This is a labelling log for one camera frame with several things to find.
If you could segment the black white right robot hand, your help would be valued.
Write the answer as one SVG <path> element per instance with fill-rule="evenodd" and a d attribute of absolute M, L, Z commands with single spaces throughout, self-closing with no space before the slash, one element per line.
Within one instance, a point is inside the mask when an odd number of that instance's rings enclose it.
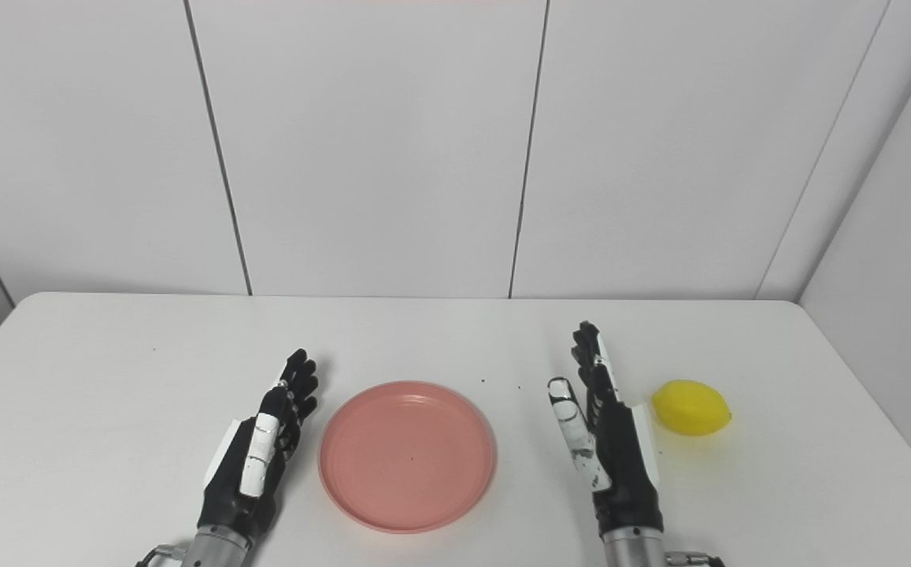
<path fill-rule="evenodd" d="M 552 378 L 546 393 L 572 463 L 592 494 L 599 534 L 627 527 L 661 532 L 664 518 L 645 406 L 622 401 L 596 325 L 582 321 L 572 337 L 585 401 L 579 402 L 566 377 Z"/>

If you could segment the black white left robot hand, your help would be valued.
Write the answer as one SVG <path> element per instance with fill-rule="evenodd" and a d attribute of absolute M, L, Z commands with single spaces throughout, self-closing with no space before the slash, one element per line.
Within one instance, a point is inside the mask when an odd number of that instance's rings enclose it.
<path fill-rule="evenodd" d="M 304 349 L 287 360 L 257 412 L 226 435 L 208 477 L 197 525 L 222 525 L 253 543 L 272 527 L 278 491 L 308 416 L 317 408 L 317 364 Z"/>

